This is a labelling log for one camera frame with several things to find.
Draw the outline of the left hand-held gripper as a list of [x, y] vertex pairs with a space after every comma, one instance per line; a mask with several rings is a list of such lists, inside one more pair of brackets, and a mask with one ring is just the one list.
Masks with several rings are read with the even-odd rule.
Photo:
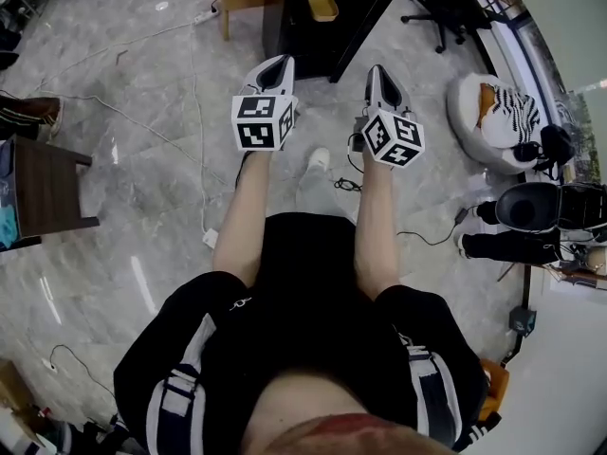
[[255, 66], [232, 98], [231, 124], [239, 151], [278, 151], [295, 127], [295, 59], [275, 56]]

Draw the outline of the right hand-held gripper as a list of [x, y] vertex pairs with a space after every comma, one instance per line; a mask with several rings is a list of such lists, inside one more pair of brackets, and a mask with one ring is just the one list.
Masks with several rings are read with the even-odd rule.
[[425, 136], [404, 86], [376, 64], [367, 74], [364, 99], [361, 115], [355, 117], [350, 152], [368, 150], [375, 162], [408, 167], [425, 152]]

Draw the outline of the yellow bowl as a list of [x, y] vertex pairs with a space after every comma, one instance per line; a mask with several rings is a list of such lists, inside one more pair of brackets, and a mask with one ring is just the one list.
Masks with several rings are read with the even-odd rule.
[[315, 22], [333, 22], [339, 15], [339, 8], [335, 0], [307, 0], [307, 3]]

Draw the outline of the person's left forearm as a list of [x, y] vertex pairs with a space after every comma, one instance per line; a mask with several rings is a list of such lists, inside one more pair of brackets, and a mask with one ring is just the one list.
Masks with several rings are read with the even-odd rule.
[[272, 152], [252, 152], [220, 228], [212, 258], [214, 271], [230, 273], [246, 287], [255, 283], [263, 249]]

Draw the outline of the person's right forearm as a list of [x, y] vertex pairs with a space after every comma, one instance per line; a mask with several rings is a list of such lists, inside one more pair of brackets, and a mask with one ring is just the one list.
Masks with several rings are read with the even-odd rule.
[[363, 183], [355, 234], [357, 285], [371, 300], [399, 284], [393, 174], [389, 166], [363, 153]]

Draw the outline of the person's white shoe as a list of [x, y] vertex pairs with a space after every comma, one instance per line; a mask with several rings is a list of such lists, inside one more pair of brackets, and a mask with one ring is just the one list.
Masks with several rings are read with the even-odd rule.
[[330, 152], [324, 147], [315, 149], [310, 155], [307, 163], [307, 169], [320, 168], [327, 171], [330, 164]]

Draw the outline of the white beanbag seat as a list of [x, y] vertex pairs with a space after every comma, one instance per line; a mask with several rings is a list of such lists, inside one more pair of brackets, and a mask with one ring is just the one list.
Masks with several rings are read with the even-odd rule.
[[[488, 145], [484, 140], [477, 120], [479, 117], [479, 93], [482, 82], [497, 84], [516, 89], [500, 79], [485, 74], [469, 73], [453, 80], [447, 91], [447, 111], [451, 128], [464, 152], [473, 160], [487, 168], [505, 175], [515, 175], [533, 169], [535, 162], [520, 162], [512, 149], [497, 149]], [[544, 121], [540, 113], [540, 127], [534, 134], [534, 140], [540, 142], [541, 129]]]

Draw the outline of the person's grey trouser leg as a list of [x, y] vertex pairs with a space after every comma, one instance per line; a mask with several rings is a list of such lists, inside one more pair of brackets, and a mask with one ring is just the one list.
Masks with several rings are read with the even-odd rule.
[[336, 188], [327, 170], [319, 165], [308, 167], [300, 179], [295, 195], [295, 210], [353, 221], [352, 216], [338, 203]]

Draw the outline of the orange cushion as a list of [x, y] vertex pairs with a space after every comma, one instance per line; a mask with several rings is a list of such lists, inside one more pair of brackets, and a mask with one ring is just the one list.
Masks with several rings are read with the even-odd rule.
[[497, 91], [494, 85], [485, 82], [480, 84], [478, 128], [482, 127], [483, 119], [488, 111], [494, 107], [497, 100], [496, 95]]

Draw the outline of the striped black white cloth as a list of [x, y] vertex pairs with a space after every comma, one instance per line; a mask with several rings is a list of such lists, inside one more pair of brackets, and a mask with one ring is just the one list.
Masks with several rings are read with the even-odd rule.
[[484, 140], [497, 149], [512, 149], [533, 141], [541, 122], [535, 99], [511, 87], [492, 85], [497, 100], [479, 128]]

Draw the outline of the black office chair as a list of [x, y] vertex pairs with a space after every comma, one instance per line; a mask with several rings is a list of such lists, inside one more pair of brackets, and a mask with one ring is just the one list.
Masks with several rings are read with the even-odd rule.
[[483, 9], [477, 0], [415, 0], [428, 12], [426, 14], [403, 15], [403, 24], [411, 21], [433, 21], [439, 31], [440, 44], [435, 48], [438, 54], [446, 48], [446, 31], [455, 36], [458, 45], [466, 41], [465, 33], [477, 29], [491, 29], [492, 22], [507, 24], [509, 18], [491, 9]]

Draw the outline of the person's black shirt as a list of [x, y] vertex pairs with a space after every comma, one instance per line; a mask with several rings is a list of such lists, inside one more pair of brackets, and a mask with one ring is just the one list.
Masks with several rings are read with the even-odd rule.
[[304, 371], [464, 449], [487, 394], [478, 356], [442, 297], [401, 284], [362, 293], [354, 242], [345, 218], [276, 214], [252, 287], [212, 271], [177, 288], [114, 373], [137, 442], [153, 455], [237, 455], [267, 384]]

